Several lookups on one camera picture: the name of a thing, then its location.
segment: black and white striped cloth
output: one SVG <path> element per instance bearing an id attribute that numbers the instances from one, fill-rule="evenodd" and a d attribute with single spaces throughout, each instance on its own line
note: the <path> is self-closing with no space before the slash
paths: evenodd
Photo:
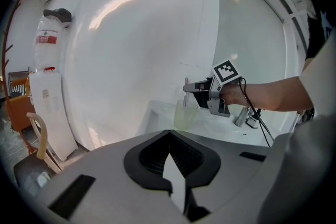
<path id="1" fill-rule="evenodd" d="M 21 85 L 15 86 L 13 88 L 11 96 L 17 97 L 17 96 L 21 96 L 21 95 L 25 95 L 25 94 L 26 94 L 25 85 L 21 84 Z"/>

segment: red label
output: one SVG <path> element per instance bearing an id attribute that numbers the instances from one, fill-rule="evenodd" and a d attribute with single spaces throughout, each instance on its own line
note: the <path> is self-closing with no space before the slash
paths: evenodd
<path id="1" fill-rule="evenodd" d="M 36 43 L 56 44 L 57 37 L 54 36 L 37 36 Z"/>

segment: cup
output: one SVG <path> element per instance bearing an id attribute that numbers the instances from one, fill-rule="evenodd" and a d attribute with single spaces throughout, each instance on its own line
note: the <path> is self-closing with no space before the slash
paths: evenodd
<path id="1" fill-rule="evenodd" d="M 189 129 L 198 111 L 198 104 L 192 101 L 183 106 L 183 100 L 178 100 L 175 109 L 174 126 L 180 130 Z"/>

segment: toothbrush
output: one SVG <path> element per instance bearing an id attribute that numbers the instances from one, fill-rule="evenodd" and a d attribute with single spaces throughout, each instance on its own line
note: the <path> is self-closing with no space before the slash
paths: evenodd
<path id="1" fill-rule="evenodd" d="M 188 77 L 185 77 L 184 79 L 184 84 L 188 84 Z M 187 93 L 185 93 L 184 98 L 183 98 L 183 106 L 187 106 Z"/>

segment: glossy white panel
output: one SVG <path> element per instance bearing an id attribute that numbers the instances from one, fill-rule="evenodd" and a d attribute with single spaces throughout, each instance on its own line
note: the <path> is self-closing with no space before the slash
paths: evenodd
<path id="1" fill-rule="evenodd" d="M 210 73 L 218 0 L 52 0 L 74 16 L 60 72 L 67 117 L 92 150 L 135 136 L 148 102 Z"/>
<path id="2" fill-rule="evenodd" d="M 219 8 L 214 64 L 231 58 L 247 83 L 277 81 L 294 70 L 295 61 L 287 61 L 292 52 L 286 46 L 284 25 L 264 0 L 219 0 Z M 241 106 L 229 109 L 238 116 Z M 286 116 L 270 111 L 261 115 L 277 129 Z"/>

